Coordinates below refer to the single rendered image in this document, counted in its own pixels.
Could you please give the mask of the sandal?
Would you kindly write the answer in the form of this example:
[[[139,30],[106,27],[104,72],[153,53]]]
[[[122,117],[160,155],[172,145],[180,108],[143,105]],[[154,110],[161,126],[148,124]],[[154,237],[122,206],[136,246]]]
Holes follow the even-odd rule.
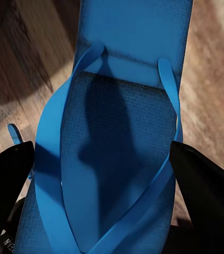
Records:
[[[73,69],[35,139],[13,254],[162,254],[193,0],[80,0]]]
[[[16,144],[20,144],[20,143],[23,143],[22,140],[21,140],[21,136],[16,128],[16,126],[14,124],[8,124],[8,131],[11,135],[11,138],[13,140],[13,143],[14,145]],[[28,179],[31,180],[32,176],[34,174],[34,166],[32,166],[31,170],[30,170],[30,173],[28,175]]]

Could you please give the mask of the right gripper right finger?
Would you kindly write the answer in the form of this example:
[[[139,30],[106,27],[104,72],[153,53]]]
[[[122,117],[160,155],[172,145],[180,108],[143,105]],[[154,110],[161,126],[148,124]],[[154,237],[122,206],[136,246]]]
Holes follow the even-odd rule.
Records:
[[[224,170],[177,141],[169,160],[203,254],[224,254]]]

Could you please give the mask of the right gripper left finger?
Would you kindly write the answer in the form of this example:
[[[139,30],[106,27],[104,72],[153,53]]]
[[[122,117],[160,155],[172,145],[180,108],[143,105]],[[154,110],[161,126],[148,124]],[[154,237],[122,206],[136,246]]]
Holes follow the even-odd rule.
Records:
[[[28,141],[0,153],[0,235],[34,166],[34,150]]]

